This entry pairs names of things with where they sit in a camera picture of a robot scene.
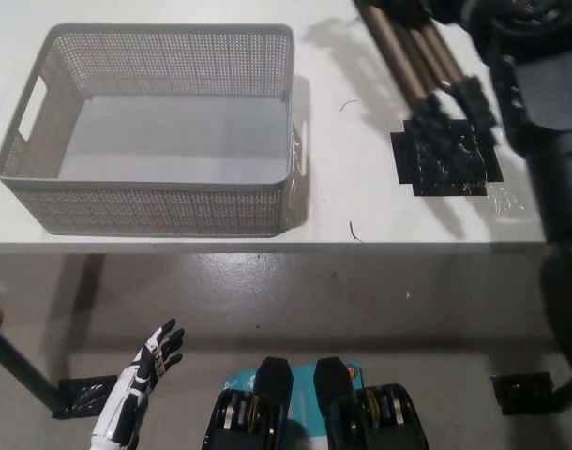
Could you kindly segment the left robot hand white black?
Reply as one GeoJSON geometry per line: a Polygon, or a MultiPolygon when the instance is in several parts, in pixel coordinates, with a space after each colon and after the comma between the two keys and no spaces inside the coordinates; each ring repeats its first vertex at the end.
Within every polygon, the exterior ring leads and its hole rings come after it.
{"type": "Polygon", "coordinates": [[[135,449],[149,398],[159,380],[183,358],[185,330],[169,319],[123,369],[93,428],[90,449],[135,449]]]}

